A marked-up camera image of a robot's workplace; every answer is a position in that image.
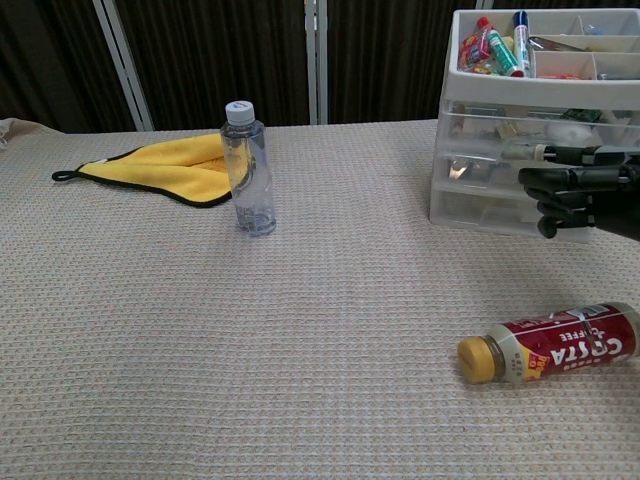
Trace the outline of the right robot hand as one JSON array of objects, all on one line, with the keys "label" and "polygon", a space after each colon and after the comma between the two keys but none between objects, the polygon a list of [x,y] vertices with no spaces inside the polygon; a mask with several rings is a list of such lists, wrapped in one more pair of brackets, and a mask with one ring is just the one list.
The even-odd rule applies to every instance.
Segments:
[{"label": "right robot hand", "polygon": [[639,149],[539,146],[545,168],[523,168],[518,181],[537,201],[537,228],[551,239],[562,229],[597,228],[639,239]]}]

